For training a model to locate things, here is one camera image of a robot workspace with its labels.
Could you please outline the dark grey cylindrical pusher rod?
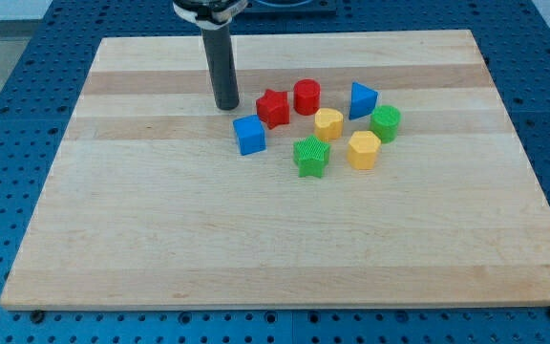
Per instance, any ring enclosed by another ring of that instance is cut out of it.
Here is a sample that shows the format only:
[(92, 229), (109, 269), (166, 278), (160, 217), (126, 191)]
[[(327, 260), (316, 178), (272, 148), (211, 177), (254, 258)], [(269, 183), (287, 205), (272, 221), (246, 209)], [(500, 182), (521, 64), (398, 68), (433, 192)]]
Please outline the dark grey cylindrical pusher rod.
[(233, 110), (240, 99), (229, 26), (202, 29), (201, 37), (216, 106), (225, 111)]

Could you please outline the silver white tool mount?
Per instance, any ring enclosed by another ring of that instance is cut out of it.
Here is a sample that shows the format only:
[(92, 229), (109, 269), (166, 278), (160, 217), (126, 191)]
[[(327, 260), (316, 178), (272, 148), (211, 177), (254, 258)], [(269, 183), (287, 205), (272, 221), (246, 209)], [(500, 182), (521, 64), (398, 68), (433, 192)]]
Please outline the silver white tool mount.
[(202, 30), (218, 30), (244, 11), (247, 0), (173, 0), (174, 13)]

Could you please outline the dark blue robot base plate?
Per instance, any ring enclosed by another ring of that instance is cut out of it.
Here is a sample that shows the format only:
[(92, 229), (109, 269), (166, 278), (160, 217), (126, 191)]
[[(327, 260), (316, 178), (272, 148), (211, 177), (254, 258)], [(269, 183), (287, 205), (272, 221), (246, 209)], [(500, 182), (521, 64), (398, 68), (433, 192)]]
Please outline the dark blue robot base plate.
[(249, 0), (243, 14), (333, 14), (336, 0)]

